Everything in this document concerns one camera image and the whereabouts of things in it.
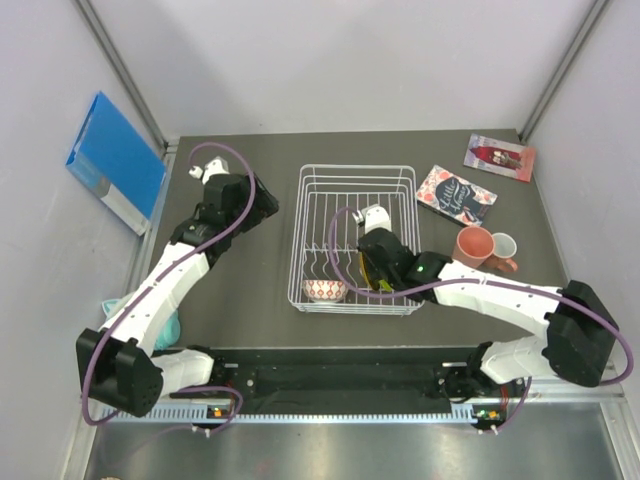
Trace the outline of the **pink plastic cup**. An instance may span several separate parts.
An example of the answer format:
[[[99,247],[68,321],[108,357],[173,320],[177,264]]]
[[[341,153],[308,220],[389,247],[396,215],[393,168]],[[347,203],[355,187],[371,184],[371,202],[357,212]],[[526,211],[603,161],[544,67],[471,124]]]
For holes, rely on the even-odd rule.
[[[452,259],[470,268],[478,268],[489,259],[495,250],[492,234],[478,226],[461,229],[456,237]]]

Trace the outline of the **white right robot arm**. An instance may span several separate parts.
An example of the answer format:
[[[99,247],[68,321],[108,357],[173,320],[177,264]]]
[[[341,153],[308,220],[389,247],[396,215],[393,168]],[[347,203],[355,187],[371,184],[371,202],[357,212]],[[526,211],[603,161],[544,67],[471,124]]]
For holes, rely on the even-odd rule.
[[[376,292],[472,310],[526,331],[515,341],[477,347],[463,375],[474,393],[487,396],[517,378],[551,374],[583,387],[601,384],[618,326],[589,285],[510,281],[446,255],[415,254],[384,228],[361,236],[358,251]]]

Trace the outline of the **teal object behind arm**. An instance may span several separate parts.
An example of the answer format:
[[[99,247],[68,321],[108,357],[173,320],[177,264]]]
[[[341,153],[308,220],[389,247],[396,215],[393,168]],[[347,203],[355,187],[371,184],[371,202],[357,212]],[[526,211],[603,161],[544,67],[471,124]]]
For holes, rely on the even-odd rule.
[[[123,308],[126,303],[131,298],[132,293],[126,295],[125,297],[119,299],[108,299],[104,300],[101,303],[102,311],[105,315],[105,319],[109,320],[116,313],[119,312],[121,308]],[[181,324],[179,321],[178,311],[175,310],[168,320],[166,321],[164,327],[156,337],[154,350],[166,350],[177,343],[181,335]]]

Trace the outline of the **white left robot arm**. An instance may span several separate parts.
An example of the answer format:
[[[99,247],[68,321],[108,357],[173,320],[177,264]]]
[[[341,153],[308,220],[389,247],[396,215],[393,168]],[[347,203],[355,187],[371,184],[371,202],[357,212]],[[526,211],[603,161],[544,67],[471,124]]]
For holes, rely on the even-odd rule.
[[[278,210],[256,175],[210,176],[202,202],[175,228],[147,279],[99,330],[85,329],[77,339],[82,400],[142,417],[160,398],[190,387],[209,397],[220,394],[227,374],[209,354],[183,349],[156,355],[156,341],[234,238]]]

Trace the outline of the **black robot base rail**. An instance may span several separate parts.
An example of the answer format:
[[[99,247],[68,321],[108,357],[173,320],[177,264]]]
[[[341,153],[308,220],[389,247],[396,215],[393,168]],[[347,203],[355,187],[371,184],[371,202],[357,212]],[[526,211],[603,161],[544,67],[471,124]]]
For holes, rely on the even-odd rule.
[[[475,369],[470,347],[204,348],[214,359],[203,386],[172,396],[210,395],[211,386],[234,388],[246,401],[280,393],[332,396],[351,392],[408,393],[420,399],[468,400],[499,390]]]

